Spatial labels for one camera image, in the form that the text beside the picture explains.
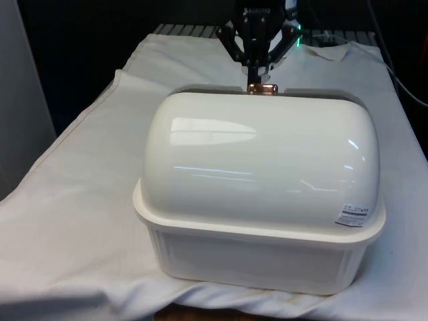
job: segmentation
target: robotic arm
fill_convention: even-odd
[[[217,37],[231,56],[248,68],[248,85],[260,84],[261,76],[273,69],[300,36],[297,0],[236,0],[231,21],[216,31]],[[282,38],[270,50],[272,39]],[[242,39],[243,51],[235,41]]]

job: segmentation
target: barcode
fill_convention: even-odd
[[[355,213],[355,212],[349,212],[349,211],[342,211],[342,213],[349,214],[349,215],[355,215],[355,216],[367,216],[367,213]]]

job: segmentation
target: white cloth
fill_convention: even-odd
[[[426,320],[428,167],[384,65],[355,47],[340,62],[299,48],[271,81],[280,91],[346,90],[373,117],[388,216],[349,288],[311,296],[161,272],[131,200],[152,115],[181,86],[246,79],[216,39],[150,35],[0,203],[0,318],[131,320],[176,302],[282,318]]]

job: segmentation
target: table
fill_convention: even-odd
[[[0,203],[0,318],[142,320],[175,302],[277,318],[425,320],[428,167],[384,65],[355,47],[332,62],[302,46],[271,75],[280,91],[346,90],[374,120],[388,216],[351,287],[311,296],[161,272],[131,200],[150,120],[174,89],[244,88],[246,77],[217,39],[150,35]]]

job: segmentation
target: wooden surface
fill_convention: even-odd
[[[236,310],[205,310],[171,304],[154,316],[154,321],[279,321],[282,319],[252,316]]]

